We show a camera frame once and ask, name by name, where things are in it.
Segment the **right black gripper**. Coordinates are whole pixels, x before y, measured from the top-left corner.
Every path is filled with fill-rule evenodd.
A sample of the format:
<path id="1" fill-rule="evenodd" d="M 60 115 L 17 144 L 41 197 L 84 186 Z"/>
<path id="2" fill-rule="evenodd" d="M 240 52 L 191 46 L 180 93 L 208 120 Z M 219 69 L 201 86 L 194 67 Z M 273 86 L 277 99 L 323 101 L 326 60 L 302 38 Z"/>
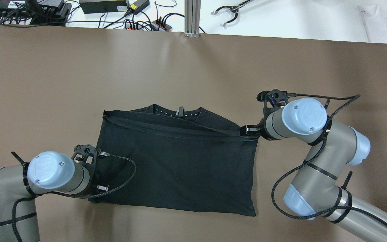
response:
<path id="1" fill-rule="evenodd" d="M 257 125 L 241 126 L 240 136 L 262 136 L 263 138 L 273 138 L 266 129 L 266 121 L 269 115 L 289 103 L 288 92 L 278 89 L 273 89 L 272 91 L 262 91 L 257 95 L 256 99 L 259 102 L 264 102 L 263 118 Z"/>

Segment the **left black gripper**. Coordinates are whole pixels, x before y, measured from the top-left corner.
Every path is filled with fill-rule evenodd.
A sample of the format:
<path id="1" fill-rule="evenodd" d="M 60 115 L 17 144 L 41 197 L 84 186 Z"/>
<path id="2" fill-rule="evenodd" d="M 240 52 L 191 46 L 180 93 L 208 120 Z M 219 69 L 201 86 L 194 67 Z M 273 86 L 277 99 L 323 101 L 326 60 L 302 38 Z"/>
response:
<path id="1" fill-rule="evenodd" d="M 90 196 L 109 191 L 109 185 L 98 183 L 98 174 L 96 173 L 98 159 L 109 156 L 109 153 L 92 145 L 77 145 L 74 147 L 74 154 L 71 159 L 84 168 L 84 175 L 82 183 L 71 191 L 72 195 Z"/>

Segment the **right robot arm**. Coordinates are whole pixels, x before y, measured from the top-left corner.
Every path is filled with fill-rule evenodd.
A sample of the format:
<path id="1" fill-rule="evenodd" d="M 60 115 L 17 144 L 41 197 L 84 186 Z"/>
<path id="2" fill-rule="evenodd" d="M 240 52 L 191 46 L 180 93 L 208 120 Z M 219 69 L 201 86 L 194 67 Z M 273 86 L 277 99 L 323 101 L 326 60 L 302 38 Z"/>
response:
<path id="1" fill-rule="evenodd" d="M 343 98 L 345 103 L 328 115 L 334 97 L 325 96 L 327 102 L 321 103 L 319 95 L 263 91 L 257 95 L 264 103 L 263 118 L 257 125 L 241 127 L 241 136 L 295 137 L 310 146 L 303 163 L 273 185 L 271 200 L 279 212 L 293 219 L 323 216 L 364 241 L 387 242 L 387 213 L 347 190 L 352 172 L 342 186 L 335 184 L 345 166 L 361 164 L 370 153 L 366 136 L 334 118 L 359 97 Z"/>

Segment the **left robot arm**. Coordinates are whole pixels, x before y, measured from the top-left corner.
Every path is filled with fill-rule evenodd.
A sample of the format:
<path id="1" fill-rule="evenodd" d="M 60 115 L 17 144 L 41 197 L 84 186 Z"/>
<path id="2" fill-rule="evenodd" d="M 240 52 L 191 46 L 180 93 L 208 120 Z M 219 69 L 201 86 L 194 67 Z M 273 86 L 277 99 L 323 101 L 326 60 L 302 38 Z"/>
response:
<path id="1" fill-rule="evenodd" d="M 45 194 L 76 199 L 108 193 L 94 178 L 98 158 L 109 153 L 91 145 L 78 145 L 69 157 L 45 151 L 19 165 L 0 168 L 0 242 L 40 242 L 35 199 Z"/>

